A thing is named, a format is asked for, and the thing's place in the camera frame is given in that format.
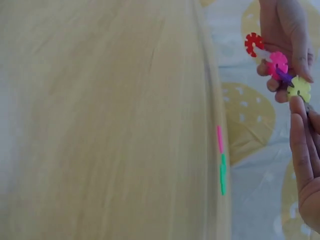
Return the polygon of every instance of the beige fabric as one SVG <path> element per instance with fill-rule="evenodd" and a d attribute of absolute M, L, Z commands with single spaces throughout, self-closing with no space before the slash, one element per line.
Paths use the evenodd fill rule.
<path fill-rule="evenodd" d="M 0 1 L 0 239 L 230 239 L 199 7 Z"/>

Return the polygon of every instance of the finger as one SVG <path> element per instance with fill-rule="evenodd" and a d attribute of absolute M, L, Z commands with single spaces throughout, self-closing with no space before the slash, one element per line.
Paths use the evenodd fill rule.
<path fill-rule="evenodd" d="M 317 112 L 311 110 L 309 111 L 309 118 L 315 132 L 317 134 L 320 134 L 320 115 Z"/>
<path fill-rule="evenodd" d="M 280 83 L 275 80 L 274 78 L 270 78 L 267 82 L 266 82 L 266 87 L 268 88 L 268 90 L 272 93 L 276 92 L 277 89 L 280 87 Z"/>
<path fill-rule="evenodd" d="M 304 123 L 297 113 L 291 114 L 290 148 L 298 192 L 314 179 L 308 153 Z"/>
<path fill-rule="evenodd" d="M 264 59 L 261 60 L 261 63 L 256 68 L 256 72 L 258 73 L 258 75 L 260 75 L 262 77 L 269 75 L 266 60 L 264 60 Z"/>
<path fill-rule="evenodd" d="M 318 151 L 316 145 L 314 143 L 310 126 L 309 120 L 307 117 L 305 104 L 301 97 L 296 96 L 292 97 L 290 100 L 290 109 L 292 114 L 299 114 L 302 118 L 303 126 L 304 126 L 304 135 L 306 139 L 306 144 L 309 152 L 309 159 L 312 166 L 312 172 L 314 176 L 320 175 L 320 159 L 318 155 Z"/>
<path fill-rule="evenodd" d="M 288 93 L 287 90 L 281 89 L 275 93 L 274 96 L 275 101 L 280 104 L 288 102 Z"/>

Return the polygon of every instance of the purple star toy piece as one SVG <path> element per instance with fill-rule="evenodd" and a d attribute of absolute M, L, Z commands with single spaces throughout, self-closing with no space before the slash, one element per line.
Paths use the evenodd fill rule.
<path fill-rule="evenodd" d="M 290 87 L 295 87 L 294 84 L 292 83 L 292 79 L 293 77 L 288 74 L 288 73 L 284 73 L 280 68 L 277 68 L 275 70 L 276 74 L 278 74 L 282 80 L 282 82 Z"/>

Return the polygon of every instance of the yellow toy piece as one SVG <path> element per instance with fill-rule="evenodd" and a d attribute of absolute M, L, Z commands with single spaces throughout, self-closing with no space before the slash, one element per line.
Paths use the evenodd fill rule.
<path fill-rule="evenodd" d="M 292 83 L 294 87 L 288 86 L 287 88 L 288 99 L 290 100 L 293 96 L 300 96 L 306 103 L 309 103 L 311 98 L 309 93 L 311 90 L 310 83 L 300 76 L 294 77 Z"/>

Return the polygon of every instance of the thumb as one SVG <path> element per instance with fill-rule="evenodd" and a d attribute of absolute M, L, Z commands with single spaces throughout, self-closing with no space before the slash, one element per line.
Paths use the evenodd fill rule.
<path fill-rule="evenodd" d="M 308 116 L 314 131 L 320 134 L 320 114 L 314 110 L 310 110 Z"/>
<path fill-rule="evenodd" d="M 308 64 L 309 33 L 304 9 L 298 0 L 279 0 L 277 12 L 281 26 L 292 44 L 292 66 L 295 73 L 313 83 Z"/>
<path fill-rule="evenodd" d="M 302 29 L 302 26 L 297 27 L 292 32 L 291 43 L 293 49 L 292 66 L 295 73 L 307 80 L 309 83 L 313 83 L 314 80 L 311 76 L 308 63 L 309 38 L 306 30 Z"/>

